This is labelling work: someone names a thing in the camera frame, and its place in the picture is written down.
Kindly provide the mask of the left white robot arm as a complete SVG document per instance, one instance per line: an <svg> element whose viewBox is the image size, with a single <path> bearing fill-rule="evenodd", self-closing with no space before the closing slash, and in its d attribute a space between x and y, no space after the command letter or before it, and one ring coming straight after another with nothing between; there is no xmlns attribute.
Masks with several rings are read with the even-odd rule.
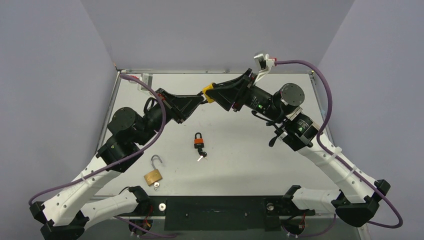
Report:
<svg viewBox="0 0 424 240"><path fill-rule="evenodd" d="M138 114L130 107L117 110L108 124L110 138L89 164L59 193L30 205L42 224L46 240L76 240L88 228L121 214L143 215L150 198L140 186L125 188L116 196L92 201L107 183L128 170L159 137L169 121L183 123L204 101L195 95L176 95L159 88Z"/></svg>

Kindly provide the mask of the yellow padlock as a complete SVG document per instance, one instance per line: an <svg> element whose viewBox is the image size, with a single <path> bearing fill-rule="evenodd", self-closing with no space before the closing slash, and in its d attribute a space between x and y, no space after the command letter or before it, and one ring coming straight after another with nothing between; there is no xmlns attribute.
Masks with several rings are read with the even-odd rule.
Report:
<svg viewBox="0 0 424 240"><path fill-rule="evenodd" d="M212 82L206 87L204 87L199 93L199 96L203 96L204 100L201 102L201 104L211 104L215 100L210 96L211 91L215 88L216 83Z"/></svg>

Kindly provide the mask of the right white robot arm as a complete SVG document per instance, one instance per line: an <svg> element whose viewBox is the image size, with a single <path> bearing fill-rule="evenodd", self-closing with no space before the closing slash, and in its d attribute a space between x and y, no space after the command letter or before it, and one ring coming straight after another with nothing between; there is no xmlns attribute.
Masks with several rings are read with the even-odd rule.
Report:
<svg viewBox="0 0 424 240"><path fill-rule="evenodd" d="M293 185L283 196L282 207L289 213L316 211L335 214L353 227L371 220L386 196L390 184L376 180L344 158L340 147L334 146L318 124L302 112L304 91L294 83L284 84L274 93L256 85L258 75L247 70L241 76L212 83L203 89L209 102L216 102L227 111L238 112L248 107L275 135L277 140L309 159L337 186L336 190L308 189Z"/></svg>

